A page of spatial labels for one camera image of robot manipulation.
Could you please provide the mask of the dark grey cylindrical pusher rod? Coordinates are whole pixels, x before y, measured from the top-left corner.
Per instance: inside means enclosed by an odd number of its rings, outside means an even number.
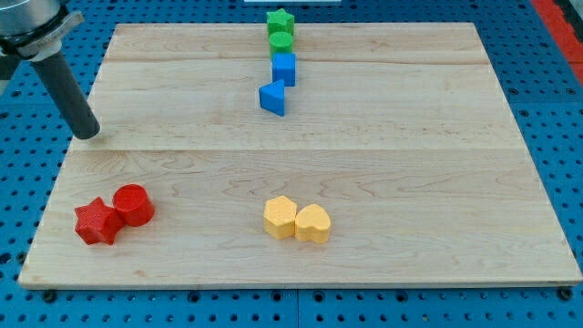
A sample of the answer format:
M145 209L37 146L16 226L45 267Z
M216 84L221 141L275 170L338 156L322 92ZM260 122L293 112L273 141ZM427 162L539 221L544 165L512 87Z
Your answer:
M43 60L33 61L31 66L40 77L47 93L54 100L73 135L78 139L96 136L100 131L99 122L63 53L57 51Z

